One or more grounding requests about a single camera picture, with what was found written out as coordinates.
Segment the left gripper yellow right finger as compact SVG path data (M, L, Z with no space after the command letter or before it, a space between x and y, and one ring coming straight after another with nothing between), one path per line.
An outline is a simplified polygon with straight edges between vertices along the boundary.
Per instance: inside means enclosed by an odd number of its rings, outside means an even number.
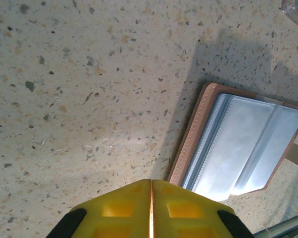
M152 182L155 238L252 238L229 206L162 180Z

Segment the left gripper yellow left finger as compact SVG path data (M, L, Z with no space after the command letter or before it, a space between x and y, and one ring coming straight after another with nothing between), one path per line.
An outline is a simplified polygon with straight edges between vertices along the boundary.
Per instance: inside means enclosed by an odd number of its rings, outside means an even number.
M49 238L148 238L151 180L143 179L81 203L66 213Z

